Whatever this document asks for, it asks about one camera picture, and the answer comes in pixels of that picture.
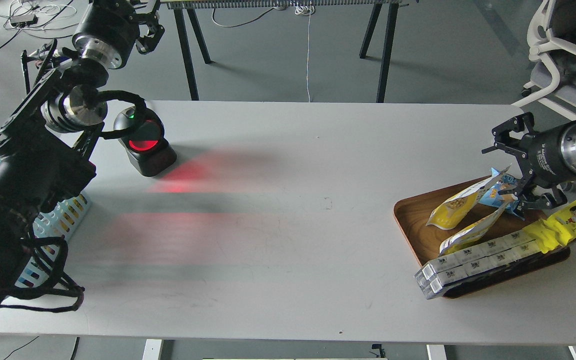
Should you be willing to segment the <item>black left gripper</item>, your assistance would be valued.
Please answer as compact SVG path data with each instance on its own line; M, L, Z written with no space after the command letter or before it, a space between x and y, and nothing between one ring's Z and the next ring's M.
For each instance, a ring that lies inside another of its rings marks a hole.
M153 52L165 33L160 25L161 1L148 13L136 13L128 0L92 0L75 30L71 43L84 59L95 59L107 69L123 68L133 46L141 55ZM146 25L140 35L138 25Z

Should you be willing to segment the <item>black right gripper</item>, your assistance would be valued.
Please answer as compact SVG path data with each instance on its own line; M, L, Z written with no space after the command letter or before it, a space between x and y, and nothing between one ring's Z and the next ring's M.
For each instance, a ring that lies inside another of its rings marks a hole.
M519 200L524 210L554 209L568 203L559 184L574 182L576 173L565 159L562 146L573 125L560 125L546 131L534 129L532 112L514 116L492 129L493 146L481 150L482 154L502 150L519 155L522 178L514 187L499 192Z

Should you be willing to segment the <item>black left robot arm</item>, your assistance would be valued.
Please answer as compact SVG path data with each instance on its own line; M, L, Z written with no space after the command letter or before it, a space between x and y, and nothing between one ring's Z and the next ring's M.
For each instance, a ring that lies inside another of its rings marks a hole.
M96 176L90 162L98 139L118 139L131 164L153 177L177 159L157 114L141 96L105 90L110 69L123 68L131 50L155 50L165 30L160 2L138 13L136 0L91 0L64 48L67 64L54 60L53 40L34 87L0 128L0 309L7 297L73 297L84 289L64 272L68 253L61 237L39 238L34 221L59 202L75 198Z

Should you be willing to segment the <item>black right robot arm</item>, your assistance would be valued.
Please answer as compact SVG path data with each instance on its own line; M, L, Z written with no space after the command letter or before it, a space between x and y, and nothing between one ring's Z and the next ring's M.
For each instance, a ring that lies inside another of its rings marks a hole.
M513 194L525 209L553 209L568 202L558 185L576 182L576 120L536 131L532 112L512 117L491 131L493 146L486 154L501 150L514 156L522 178L515 187L502 191Z

